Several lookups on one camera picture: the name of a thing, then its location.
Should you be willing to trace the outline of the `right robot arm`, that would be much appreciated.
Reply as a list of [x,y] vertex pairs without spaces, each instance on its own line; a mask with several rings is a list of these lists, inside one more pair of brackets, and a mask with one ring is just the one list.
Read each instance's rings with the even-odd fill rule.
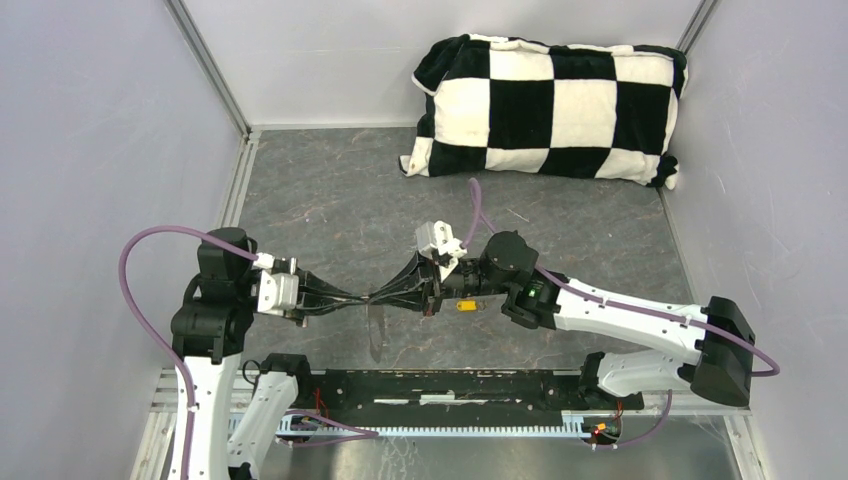
[[630,354],[588,355],[577,382],[580,400],[602,408],[643,391],[689,390],[730,407],[750,402],[755,334],[738,305],[714,296],[681,305],[599,290],[560,273],[541,272],[538,253],[517,233],[494,234],[468,258],[443,226],[418,238],[418,251],[392,280],[368,297],[437,313],[447,299],[501,295],[501,311],[528,328],[576,331],[642,346]]

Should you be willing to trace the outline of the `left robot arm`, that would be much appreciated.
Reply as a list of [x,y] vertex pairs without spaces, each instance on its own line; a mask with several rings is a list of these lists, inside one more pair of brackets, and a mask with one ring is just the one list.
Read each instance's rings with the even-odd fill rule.
[[177,431],[184,440],[171,479],[256,479],[286,412],[327,410],[307,358],[272,353],[259,364],[252,397],[230,425],[232,391],[246,334],[257,313],[303,325],[309,316],[359,306],[361,296],[300,269],[295,259],[262,255],[241,228],[208,232],[197,250],[198,274],[171,321],[179,359]]

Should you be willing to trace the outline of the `yellow key tag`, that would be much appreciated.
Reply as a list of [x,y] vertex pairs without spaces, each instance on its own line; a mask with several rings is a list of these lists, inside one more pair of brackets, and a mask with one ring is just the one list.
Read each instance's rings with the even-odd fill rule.
[[456,308],[460,312],[474,312],[480,309],[478,302],[470,299],[458,301],[456,303]]

